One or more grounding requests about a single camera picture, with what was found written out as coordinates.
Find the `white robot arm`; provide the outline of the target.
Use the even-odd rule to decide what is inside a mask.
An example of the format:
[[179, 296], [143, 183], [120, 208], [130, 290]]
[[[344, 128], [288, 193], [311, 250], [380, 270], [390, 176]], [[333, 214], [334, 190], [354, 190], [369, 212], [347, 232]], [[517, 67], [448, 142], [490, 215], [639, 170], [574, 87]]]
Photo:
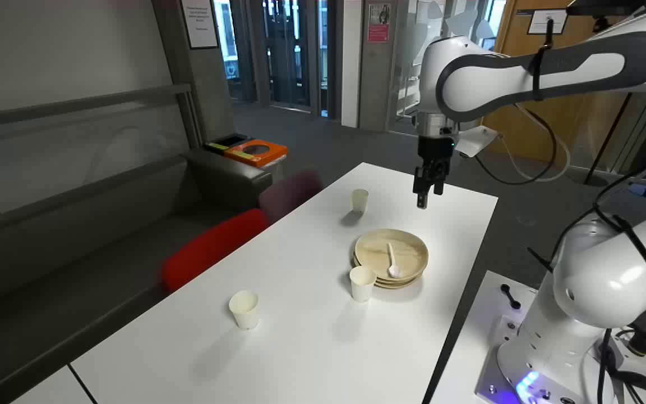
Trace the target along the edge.
[[[646, 13], [578, 45], [500, 57], [464, 39], [437, 39], [419, 76], [419, 167], [412, 193], [441, 193], [462, 125], [520, 102], [600, 91], [646, 91]], [[561, 239], [519, 334], [495, 350], [520, 398], [551, 396], [585, 404], [602, 389], [587, 369], [613, 327], [646, 312], [646, 221], [629, 225], [593, 208]]]

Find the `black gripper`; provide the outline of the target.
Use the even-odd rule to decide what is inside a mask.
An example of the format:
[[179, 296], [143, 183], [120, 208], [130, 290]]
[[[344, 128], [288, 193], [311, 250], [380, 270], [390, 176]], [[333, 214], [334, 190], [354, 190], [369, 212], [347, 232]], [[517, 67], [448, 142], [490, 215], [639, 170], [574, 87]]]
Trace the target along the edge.
[[451, 138], [422, 138], [417, 142], [419, 165], [416, 168], [417, 208], [429, 207], [429, 190], [444, 193], [444, 183], [451, 168], [453, 139]]

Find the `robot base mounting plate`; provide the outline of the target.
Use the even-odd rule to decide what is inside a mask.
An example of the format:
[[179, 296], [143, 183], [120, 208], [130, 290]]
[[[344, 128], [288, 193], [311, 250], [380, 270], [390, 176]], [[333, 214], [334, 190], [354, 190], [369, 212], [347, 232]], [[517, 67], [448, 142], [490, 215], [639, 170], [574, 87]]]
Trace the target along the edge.
[[600, 337], [570, 321], [502, 317], [490, 334], [475, 392], [491, 404], [589, 404], [589, 349]]

